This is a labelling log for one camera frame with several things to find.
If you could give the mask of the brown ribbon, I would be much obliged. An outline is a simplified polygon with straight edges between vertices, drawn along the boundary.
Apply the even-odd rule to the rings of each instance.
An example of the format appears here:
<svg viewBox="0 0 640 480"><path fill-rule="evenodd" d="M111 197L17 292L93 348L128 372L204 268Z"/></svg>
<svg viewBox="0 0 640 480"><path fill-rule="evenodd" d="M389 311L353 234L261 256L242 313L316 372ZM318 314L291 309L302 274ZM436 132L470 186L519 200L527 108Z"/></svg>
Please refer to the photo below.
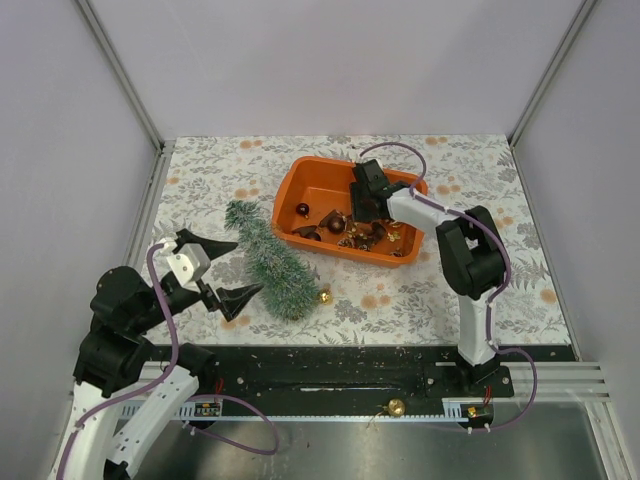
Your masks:
<svg viewBox="0 0 640 480"><path fill-rule="evenodd" d="M342 234L335 235L327 229L327 223L333 216L341 216L345 220L346 228ZM320 242L366 251L381 242L387 235L387 230L381 223L356 222L351 215L345 215L338 210L332 210L316 224L294 229L292 234L304 238L303 234L309 229L317 230L322 237Z"/></svg>

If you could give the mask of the small frosted christmas tree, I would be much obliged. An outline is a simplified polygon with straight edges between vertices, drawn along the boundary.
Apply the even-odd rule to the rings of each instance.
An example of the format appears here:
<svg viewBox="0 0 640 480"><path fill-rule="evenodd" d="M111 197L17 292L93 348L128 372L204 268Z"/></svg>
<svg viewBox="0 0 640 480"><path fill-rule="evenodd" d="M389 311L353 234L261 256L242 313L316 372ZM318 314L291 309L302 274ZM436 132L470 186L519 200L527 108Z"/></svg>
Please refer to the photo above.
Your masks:
<svg viewBox="0 0 640 480"><path fill-rule="evenodd" d="M318 305L319 286L310 266L275 235L260 205L229 202L225 228L237 232L247 276L263 285L261 297L269 315L284 322L308 318Z"/></svg>

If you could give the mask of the orange plastic tray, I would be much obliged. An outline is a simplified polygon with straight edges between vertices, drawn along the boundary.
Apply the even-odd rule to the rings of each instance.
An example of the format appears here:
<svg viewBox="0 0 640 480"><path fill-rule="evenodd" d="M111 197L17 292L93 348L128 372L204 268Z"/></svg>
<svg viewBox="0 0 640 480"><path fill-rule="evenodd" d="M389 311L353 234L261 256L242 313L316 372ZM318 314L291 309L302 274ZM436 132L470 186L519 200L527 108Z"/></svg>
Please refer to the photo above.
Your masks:
<svg viewBox="0 0 640 480"><path fill-rule="evenodd" d="M352 219L350 185L354 164L304 156L285 175L272 213L274 234L289 246L379 267L398 268L413 263L424 234L391 221L373 233L370 222Z"/></svg>

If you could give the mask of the gold flower ornament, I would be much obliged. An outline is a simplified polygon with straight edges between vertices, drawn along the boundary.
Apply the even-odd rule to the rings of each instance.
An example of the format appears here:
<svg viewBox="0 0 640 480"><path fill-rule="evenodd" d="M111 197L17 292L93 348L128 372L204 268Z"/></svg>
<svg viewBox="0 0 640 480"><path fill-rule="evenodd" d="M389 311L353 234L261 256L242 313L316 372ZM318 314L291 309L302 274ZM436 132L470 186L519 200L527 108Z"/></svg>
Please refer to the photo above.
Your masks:
<svg viewBox="0 0 640 480"><path fill-rule="evenodd" d="M330 287L323 287L319 291L318 301L322 305L329 305L333 302L333 295Z"/></svg>

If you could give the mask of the small gold bauble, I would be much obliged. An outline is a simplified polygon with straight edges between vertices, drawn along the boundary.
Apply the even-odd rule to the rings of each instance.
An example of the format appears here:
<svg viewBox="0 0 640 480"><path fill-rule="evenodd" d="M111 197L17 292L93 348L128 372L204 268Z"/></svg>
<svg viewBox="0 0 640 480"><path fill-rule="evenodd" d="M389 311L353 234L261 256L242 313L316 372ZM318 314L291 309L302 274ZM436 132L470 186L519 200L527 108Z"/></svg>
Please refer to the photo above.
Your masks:
<svg viewBox="0 0 640 480"><path fill-rule="evenodd" d="M369 420L367 427L370 428L372 425L375 425L376 422L381 418L402 418L406 414L406 405L405 403L398 398L393 398L389 400L386 404L383 404L380 407L380 410L374 414Z"/></svg>

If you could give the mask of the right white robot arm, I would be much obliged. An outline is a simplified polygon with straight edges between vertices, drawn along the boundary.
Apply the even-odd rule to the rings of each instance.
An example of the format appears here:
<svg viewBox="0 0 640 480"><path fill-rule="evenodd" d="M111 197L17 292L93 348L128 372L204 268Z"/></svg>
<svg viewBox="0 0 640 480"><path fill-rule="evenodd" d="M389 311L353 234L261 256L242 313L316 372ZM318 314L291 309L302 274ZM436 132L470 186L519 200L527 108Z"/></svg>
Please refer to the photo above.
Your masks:
<svg viewBox="0 0 640 480"><path fill-rule="evenodd" d="M436 234L440 263L458 295L460 338L453 377L469 391L499 368L492 339L495 298L509 282L508 254L489 211L458 211L441 205L403 181L393 183L376 160L352 168L352 216L358 222L393 220Z"/></svg>

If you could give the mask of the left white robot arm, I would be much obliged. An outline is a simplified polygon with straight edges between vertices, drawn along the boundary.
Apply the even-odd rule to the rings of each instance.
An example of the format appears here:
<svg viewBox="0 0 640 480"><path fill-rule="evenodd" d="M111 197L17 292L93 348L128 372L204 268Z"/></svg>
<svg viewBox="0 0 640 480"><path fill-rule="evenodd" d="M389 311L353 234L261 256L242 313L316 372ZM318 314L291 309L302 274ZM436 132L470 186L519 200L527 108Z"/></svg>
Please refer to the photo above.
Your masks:
<svg viewBox="0 0 640 480"><path fill-rule="evenodd" d="M180 343L174 317L196 304L227 321L241 313L261 285L213 289L203 280L212 262L237 246L182 229L149 248L148 280L130 266L102 275L50 478L133 478L183 404L218 393L215 354Z"/></svg>

